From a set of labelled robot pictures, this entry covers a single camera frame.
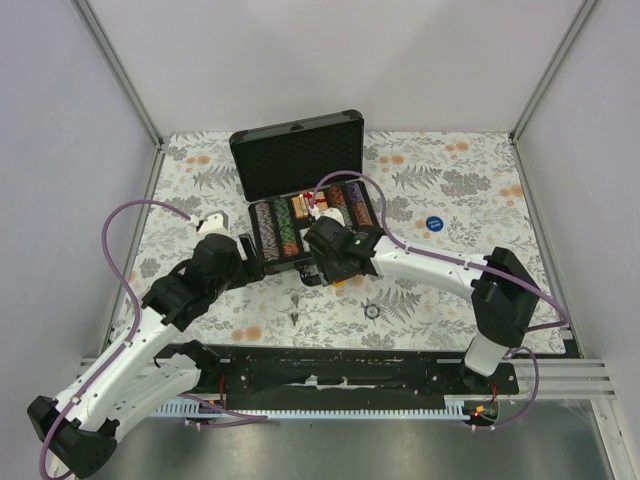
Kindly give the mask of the red playing card deck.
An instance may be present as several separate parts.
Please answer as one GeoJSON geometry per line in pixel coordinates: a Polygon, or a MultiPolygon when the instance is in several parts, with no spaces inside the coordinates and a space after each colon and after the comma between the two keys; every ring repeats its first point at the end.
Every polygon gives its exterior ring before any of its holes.
{"type": "MultiPolygon", "coordinates": [[[[312,209],[311,197],[312,197],[312,192],[307,191],[290,198],[291,205],[294,211],[294,217],[296,219],[302,219],[310,215],[310,211],[312,209]]],[[[326,196],[322,191],[319,191],[315,195],[314,206],[317,207],[320,211],[323,211],[329,208],[329,204],[326,199],[326,196]]]]}

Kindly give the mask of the black poker set case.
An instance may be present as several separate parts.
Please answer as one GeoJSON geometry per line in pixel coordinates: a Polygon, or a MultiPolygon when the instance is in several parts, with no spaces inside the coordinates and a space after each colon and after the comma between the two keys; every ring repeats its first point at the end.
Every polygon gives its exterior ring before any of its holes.
{"type": "Polygon", "coordinates": [[[275,275],[287,271],[298,271],[302,280],[302,266],[312,257],[304,235],[318,216],[330,209],[337,211],[335,218],[344,226],[341,212],[333,208],[328,197],[331,186],[340,186],[349,210],[354,228],[359,230],[353,212],[347,185],[357,182],[364,194],[370,213],[379,222],[372,208],[372,202],[365,185],[357,174],[363,170],[364,118],[357,110],[296,120],[271,126],[241,130],[229,138],[229,147],[239,175],[243,194],[249,203],[252,231],[265,273],[275,275]],[[296,219],[290,198],[311,191],[312,209],[308,217],[296,219]],[[320,211],[314,206],[315,195],[322,191],[329,208],[320,211]],[[300,254],[286,257],[278,229],[274,210],[274,200],[286,201],[294,224],[300,254]],[[280,258],[265,260],[255,206],[267,203],[273,219],[280,258]]]}

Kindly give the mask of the blue small blind button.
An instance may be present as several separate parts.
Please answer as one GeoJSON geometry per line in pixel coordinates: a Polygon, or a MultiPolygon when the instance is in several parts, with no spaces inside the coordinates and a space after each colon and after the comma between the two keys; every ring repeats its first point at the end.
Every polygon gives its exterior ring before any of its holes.
{"type": "Polygon", "coordinates": [[[429,216],[425,221],[425,227],[431,232],[439,232],[444,228],[444,222],[439,216],[429,216]]]}

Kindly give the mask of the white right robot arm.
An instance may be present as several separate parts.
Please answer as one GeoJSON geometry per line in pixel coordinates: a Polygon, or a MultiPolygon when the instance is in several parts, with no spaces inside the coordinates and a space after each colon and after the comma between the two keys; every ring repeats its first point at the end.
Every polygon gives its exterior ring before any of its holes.
{"type": "Polygon", "coordinates": [[[489,387],[498,364],[522,345],[539,301],[537,284],[515,254],[501,247],[483,256],[412,246],[378,226],[354,231],[336,213],[321,213],[304,235],[322,282],[358,275],[404,279],[469,302],[477,333],[457,377],[469,393],[489,387]]]}

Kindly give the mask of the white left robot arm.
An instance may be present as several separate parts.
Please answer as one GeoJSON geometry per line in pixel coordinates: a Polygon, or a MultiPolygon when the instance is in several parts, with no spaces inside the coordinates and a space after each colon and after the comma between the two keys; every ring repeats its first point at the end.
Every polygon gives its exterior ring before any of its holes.
{"type": "Polygon", "coordinates": [[[199,237],[192,255],[155,280],[143,297],[131,298],[131,326],[68,387],[29,405],[29,420],[42,442],[42,478],[51,476],[50,457],[66,466],[63,478],[92,476],[124,437],[163,404],[193,388],[206,393],[219,384],[219,358],[198,341],[179,347],[155,373],[137,378],[223,293],[264,277],[251,238],[232,237],[224,212],[188,221],[199,237]]]}

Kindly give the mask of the blue tan chip row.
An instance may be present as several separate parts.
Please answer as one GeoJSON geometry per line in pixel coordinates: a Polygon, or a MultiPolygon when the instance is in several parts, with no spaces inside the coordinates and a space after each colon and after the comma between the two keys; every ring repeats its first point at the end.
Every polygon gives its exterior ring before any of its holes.
{"type": "Polygon", "coordinates": [[[277,261],[280,255],[270,208],[267,203],[262,202],[255,206],[255,211],[265,260],[277,261]]]}

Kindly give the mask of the purple orange chip row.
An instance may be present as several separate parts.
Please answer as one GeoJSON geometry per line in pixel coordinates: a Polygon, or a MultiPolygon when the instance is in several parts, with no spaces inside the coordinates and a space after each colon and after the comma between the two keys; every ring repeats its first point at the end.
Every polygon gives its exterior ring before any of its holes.
{"type": "Polygon", "coordinates": [[[360,185],[352,182],[347,185],[347,192],[359,227],[376,226],[374,216],[370,213],[360,185]]]}

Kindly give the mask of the green chip row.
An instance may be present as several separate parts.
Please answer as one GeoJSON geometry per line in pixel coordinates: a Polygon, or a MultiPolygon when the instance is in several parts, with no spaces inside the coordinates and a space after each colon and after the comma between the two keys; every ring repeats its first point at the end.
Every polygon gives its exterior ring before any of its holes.
{"type": "Polygon", "coordinates": [[[278,198],[274,200],[273,205],[284,255],[286,257],[299,255],[300,247],[298,246],[293,220],[286,201],[282,198],[278,198]]]}

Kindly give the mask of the orange black chip row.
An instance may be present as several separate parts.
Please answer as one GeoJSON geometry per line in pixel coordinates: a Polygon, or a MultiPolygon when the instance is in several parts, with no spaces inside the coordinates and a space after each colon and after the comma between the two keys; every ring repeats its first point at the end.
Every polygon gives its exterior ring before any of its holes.
{"type": "Polygon", "coordinates": [[[328,189],[328,197],[330,204],[333,208],[338,209],[344,219],[345,226],[348,228],[354,228],[354,220],[345,200],[343,191],[340,186],[334,185],[328,189]]]}

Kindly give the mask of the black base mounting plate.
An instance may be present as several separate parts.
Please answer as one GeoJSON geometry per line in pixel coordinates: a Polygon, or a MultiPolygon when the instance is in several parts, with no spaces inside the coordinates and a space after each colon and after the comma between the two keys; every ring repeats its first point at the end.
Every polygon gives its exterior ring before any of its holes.
{"type": "Polygon", "coordinates": [[[198,393],[253,394],[284,386],[354,386],[427,394],[518,394],[515,368],[502,362],[484,378],[463,368],[460,352],[206,345],[198,393]]]}

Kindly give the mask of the left aluminium frame post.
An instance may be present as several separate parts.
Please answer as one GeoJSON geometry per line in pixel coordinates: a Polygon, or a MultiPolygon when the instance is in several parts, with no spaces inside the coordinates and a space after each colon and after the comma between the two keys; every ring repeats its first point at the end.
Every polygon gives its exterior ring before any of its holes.
{"type": "Polygon", "coordinates": [[[71,0],[71,4],[105,60],[107,67],[124,94],[125,99],[132,107],[146,135],[149,137],[153,145],[157,149],[160,149],[164,143],[163,135],[151,118],[148,109],[144,105],[142,97],[134,86],[124,63],[111,42],[109,35],[91,2],[87,0],[71,0]]]}

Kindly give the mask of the aluminium frame post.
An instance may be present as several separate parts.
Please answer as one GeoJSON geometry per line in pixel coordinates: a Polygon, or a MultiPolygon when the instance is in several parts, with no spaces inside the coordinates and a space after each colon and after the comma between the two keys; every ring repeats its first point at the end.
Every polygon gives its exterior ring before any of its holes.
{"type": "Polygon", "coordinates": [[[134,86],[124,63],[111,42],[109,35],[91,2],[87,0],[71,0],[71,4],[105,60],[107,67],[124,94],[125,99],[132,107],[146,135],[149,137],[153,145],[157,149],[160,149],[164,143],[163,135],[151,118],[148,109],[144,105],[142,97],[134,86]]]}
{"type": "Polygon", "coordinates": [[[523,136],[599,4],[599,0],[583,0],[579,3],[567,29],[509,134],[513,145],[517,145],[523,136]]]}

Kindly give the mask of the right aluminium frame post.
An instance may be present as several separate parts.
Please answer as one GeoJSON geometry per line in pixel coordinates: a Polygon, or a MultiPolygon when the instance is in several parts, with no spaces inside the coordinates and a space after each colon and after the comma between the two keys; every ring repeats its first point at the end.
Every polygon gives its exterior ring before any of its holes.
{"type": "Polygon", "coordinates": [[[523,136],[599,4],[599,0],[583,0],[579,3],[567,29],[509,134],[513,145],[517,145],[523,136]]]}

